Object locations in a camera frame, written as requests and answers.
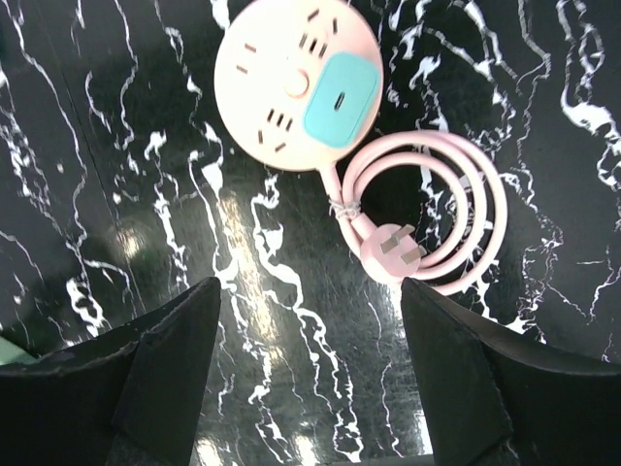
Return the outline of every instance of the table surface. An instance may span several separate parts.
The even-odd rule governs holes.
[[[2,3],[2,335],[58,350],[216,276],[204,464],[430,452],[398,293],[351,257],[315,173],[262,166],[219,119],[215,54],[246,0]],[[369,139],[449,130],[505,182],[498,261],[454,299],[534,340],[621,361],[610,3],[352,5],[386,69]],[[429,250],[451,226],[450,193],[415,167],[382,174],[363,206],[416,225]]]

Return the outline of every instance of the plug prongs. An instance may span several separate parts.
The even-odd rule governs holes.
[[[406,252],[405,254],[403,254],[401,256],[401,260],[403,260],[406,265],[410,265],[412,262],[415,262],[421,257],[422,257],[422,253],[420,251],[420,248],[415,248],[411,250],[410,252]]]
[[[399,230],[395,231],[390,236],[390,238],[388,238],[386,241],[384,241],[380,245],[381,251],[384,254],[387,254],[388,252],[396,248],[399,245],[399,242],[403,240],[406,236],[408,236],[410,233],[412,233],[413,231],[414,231],[414,227],[411,225],[406,225],[400,228]]]

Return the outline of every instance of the power strip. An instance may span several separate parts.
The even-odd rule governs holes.
[[[383,76],[374,32],[345,2],[255,0],[225,33],[213,83],[222,120],[244,151],[280,170],[317,170],[321,174],[343,237],[369,276],[379,283],[398,284],[405,277],[439,279],[472,257],[487,216],[482,172],[495,207],[489,245],[468,273],[435,287],[446,295],[463,291],[491,265],[507,229],[503,183],[477,146],[438,131],[387,135],[354,156],[343,182],[337,175],[336,163],[352,152],[373,126]],[[411,146],[436,150],[463,171],[474,198],[469,233],[466,192],[445,163],[411,151],[385,155]],[[377,227],[361,211],[360,198],[371,179],[398,165],[429,168],[454,193],[457,208],[453,230],[431,253],[412,239],[411,225]]]

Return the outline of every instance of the round power strip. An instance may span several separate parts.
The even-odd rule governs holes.
[[[226,31],[213,83],[242,149],[301,172],[340,160],[369,132],[383,66],[374,32],[341,0],[256,0]]]

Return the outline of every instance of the power plug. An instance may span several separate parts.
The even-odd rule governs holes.
[[[413,231],[411,225],[387,223],[362,242],[360,260],[369,277],[378,283],[397,284],[418,270],[422,249],[410,236]]]

